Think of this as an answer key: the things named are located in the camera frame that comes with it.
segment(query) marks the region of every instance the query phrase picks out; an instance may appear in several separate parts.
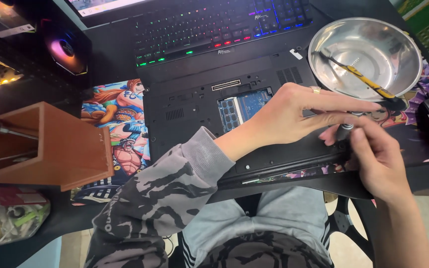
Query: ring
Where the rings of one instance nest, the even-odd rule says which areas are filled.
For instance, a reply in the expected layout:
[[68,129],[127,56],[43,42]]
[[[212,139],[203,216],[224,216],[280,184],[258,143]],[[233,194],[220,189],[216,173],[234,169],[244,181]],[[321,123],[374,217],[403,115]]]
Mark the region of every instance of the ring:
[[310,86],[312,88],[314,94],[320,94],[321,88],[319,86]]

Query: gray sweatpants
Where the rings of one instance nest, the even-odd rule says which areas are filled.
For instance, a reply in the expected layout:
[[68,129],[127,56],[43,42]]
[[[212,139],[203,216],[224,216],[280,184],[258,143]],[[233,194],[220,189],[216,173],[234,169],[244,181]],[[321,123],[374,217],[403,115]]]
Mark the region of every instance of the gray sweatpants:
[[208,253],[224,242],[261,231],[294,236],[330,260],[329,230],[322,191],[289,187],[264,192],[257,214],[246,216],[234,199],[205,205],[183,230],[183,253],[187,267],[201,264]]

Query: sleeve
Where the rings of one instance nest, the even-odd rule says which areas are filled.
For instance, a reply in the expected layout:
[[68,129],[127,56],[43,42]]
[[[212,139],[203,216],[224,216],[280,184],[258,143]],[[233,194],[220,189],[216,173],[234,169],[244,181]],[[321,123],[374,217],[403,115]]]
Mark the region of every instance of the sleeve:
[[162,236],[180,232],[235,162],[202,127],[121,187],[94,218],[86,268],[166,268]]

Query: chair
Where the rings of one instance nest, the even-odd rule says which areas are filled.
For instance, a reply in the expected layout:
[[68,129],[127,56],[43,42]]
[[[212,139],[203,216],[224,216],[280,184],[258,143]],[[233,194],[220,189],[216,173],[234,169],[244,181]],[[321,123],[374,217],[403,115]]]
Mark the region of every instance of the chair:
[[[245,209],[245,211],[250,211],[250,214],[253,213],[252,208],[246,209],[244,204],[247,203],[246,199],[251,199],[253,202],[259,202],[258,195],[252,195],[244,197],[244,200],[240,201],[236,199],[238,204]],[[362,220],[362,224],[365,228],[367,239],[365,239],[354,227],[352,221],[350,220],[349,215],[349,199],[347,197],[338,197],[336,210],[328,217],[330,223],[330,230],[328,231],[326,237],[329,237],[334,232],[340,232],[347,235],[361,250],[370,258],[373,262],[373,267],[375,267],[375,259],[373,252],[373,243],[372,237],[376,232],[377,226],[377,217],[376,210],[377,208],[373,204],[372,200],[369,199],[352,199],[355,209]],[[180,245],[182,243],[182,232],[178,233],[178,242],[179,245],[173,250],[172,255],[168,258],[168,267],[169,268],[184,268],[185,262],[183,257],[183,248]]]

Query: wooden box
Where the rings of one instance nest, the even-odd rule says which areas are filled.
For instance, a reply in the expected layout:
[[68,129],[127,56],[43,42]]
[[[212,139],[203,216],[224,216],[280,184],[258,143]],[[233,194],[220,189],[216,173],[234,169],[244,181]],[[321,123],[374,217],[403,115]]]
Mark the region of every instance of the wooden box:
[[45,102],[0,115],[0,158],[37,150],[35,158],[0,161],[0,183],[59,185],[70,190],[113,176],[109,129],[97,128]]

